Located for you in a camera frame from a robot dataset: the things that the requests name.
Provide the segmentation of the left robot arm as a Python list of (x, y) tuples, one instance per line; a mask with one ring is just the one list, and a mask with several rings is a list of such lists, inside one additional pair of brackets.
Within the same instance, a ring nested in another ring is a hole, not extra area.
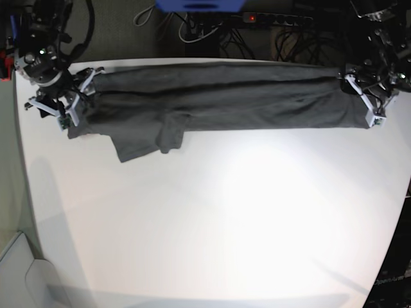
[(349, 57), (341, 87), (367, 107), (369, 126), (386, 118), (400, 92), (410, 92), (410, 1), (351, 1), (345, 37)]

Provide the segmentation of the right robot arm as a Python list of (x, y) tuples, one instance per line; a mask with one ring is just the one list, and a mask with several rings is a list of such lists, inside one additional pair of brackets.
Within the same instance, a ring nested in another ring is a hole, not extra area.
[(25, 103), (25, 109), (35, 107), (41, 117), (55, 117), (63, 130), (79, 124), (78, 109), (90, 104), (85, 91), (100, 73), (96, 69), (85, 69), (78, 74), (69, 72), (71, 64), (89, 47), (94, 34), (94, 6), (92, 1), (85, 4), (89, 14), (85, 39), (69, 54), (61, 47), (72, 40), (66, 32), (72, 1), (35, 1), (31, 12), (21, 17), (14, 47), (14, 69), (38, 86), (36, 95)]

